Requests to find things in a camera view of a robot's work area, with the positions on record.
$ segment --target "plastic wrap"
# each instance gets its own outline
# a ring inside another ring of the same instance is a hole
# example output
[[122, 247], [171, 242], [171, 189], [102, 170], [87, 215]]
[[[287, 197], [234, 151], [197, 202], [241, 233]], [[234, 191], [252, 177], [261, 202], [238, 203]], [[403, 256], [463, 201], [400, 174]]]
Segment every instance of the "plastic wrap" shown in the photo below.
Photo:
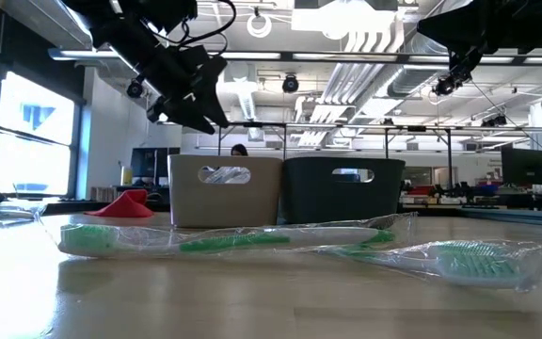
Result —
[[374, 248], [407, 241], [414, 215], [290, 227], [213, 230], [200, 233], [73, 224], [54, 230], [60, 251], [88, 257], [172, 257], [235, 250], [310, 251], [321, 246], [365, 244]]
[[324, 254], [438, 277], [466, 286], [530, 291], [542, 278], [542, 245], [511, 241], [440, 241], [397, 250], [324, 247]]
[[40, 220], [46, 204], [33, 202], [6, 202], [0, 204], [0, 227]]
[[204, 180], [207, 184], [245, 184], [250, 181], [250, 171], [241, 167], [217, 169]]

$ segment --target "desk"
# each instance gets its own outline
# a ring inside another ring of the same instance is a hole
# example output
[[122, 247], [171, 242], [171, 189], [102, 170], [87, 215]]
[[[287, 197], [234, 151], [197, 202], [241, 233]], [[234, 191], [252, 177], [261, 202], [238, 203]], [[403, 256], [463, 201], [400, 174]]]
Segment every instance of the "desk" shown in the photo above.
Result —
[[[69, 219], [103, 223], [45, 222]], [[418, 227], [423, 240], [542, 240], [542, 227], [488, 220], [419, 218]], [[39, 225], [0, 229], [0, 338], [39, 336], [542, 338], [542, 285], [517, 294], [432, 284], [312, 254], [85, 260], [57, 251]]]

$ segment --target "camera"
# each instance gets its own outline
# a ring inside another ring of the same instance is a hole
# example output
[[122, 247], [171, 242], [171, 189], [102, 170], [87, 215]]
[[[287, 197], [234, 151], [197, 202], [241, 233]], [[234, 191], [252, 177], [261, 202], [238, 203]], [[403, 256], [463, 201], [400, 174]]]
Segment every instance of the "camera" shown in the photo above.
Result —
[[296, 80], [296, 75], [287, 74], [286, 79], [283, 80], [283, 86], [281, 86], [284, 93], [294, 93], [298, 91], [298, 80]]

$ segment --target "ceiling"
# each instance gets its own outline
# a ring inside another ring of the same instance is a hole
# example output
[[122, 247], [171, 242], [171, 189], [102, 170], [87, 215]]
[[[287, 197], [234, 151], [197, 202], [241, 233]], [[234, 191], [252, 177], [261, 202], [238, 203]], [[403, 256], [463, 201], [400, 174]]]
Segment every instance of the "ceiling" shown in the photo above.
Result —
[[[275, 8], [269, 6], [269, 1], [261, 3], [262, 13], [276, 15], [272, 20], [272, 29], [265, 38], [255, 38], [248, 33], [247, 19], [252, 13], [251, 8], [239, 6], [241, 1], [234, 0], [238, 5], [236, 22], [226, 31], [229, 50], [238, 51], [343, 51], [347, 48], [348, 39], [328, 39], [321, 32], [292, 30], [290, 15], [294, 0], [275, 0]], [[413, 37], [415, 23], [425, 17], [439, 4], [439, 0], [417, 0], [419, 9], [408, 12], [404, 18], [406, 40]], [[4, 11], [33, 29], [45, 39], [64, 49], [90, 48], [90, 38], [53, 0], [24, 0], [6, 1]], [[190, 22], [191, 35], [199, 35], [219, 28], [229, 20], [231, 12], [222, 6], [200, 6], [199, 17]], [[180, 31], [171, 32], [171, 38], [181, 35]], [[211, 38], [204, 41], [209, 50], [219, 50], [222, 47], [221, 38]], [[135, 77], [135, 74], [119, 60], [84, 62], [88, 66], [96, 66], [100, 76], [118, 90], [124, 89]], [[326, 63], [286, 63], [286, 62], [256, 62], [253, 64], [256, 73], [253, 76], [258, 83], [258, 91], [253, 93], [253, 100], [258, 109], [265, 107], [295, 108], [296, 100], [302, 95], [320, 95], [327, 87], [336, 64]], [[297, 94], [284, 94], [281, 90], [286, 73], [295, 73], [300, 90]], [[519, 124], [527, 123], [529, 103], [540, 99], [542, 94], [542, 68], [536, 67], [478, 67], [472, 74], [474, 84], [466, 84], [455, 95], [447, 98], [437, 98], [430, 92], [433, 81], [420, 86], [414, 94], [406, 98], [390, 112], [380, 112], [380, 118], [388, 114], [395, 123], [471, 123], [479, 124], [483, 115], [480, 113], [495, 105], [505, 103], [507, 115]], [[220, 84], [217, 87], [219, 100], [226, 111], [239, 106], [238, 96]], [[357, 109], [363, 103], [356, 101]], [[285, 120], [293, 115], [281, 114], [276, 120]]]

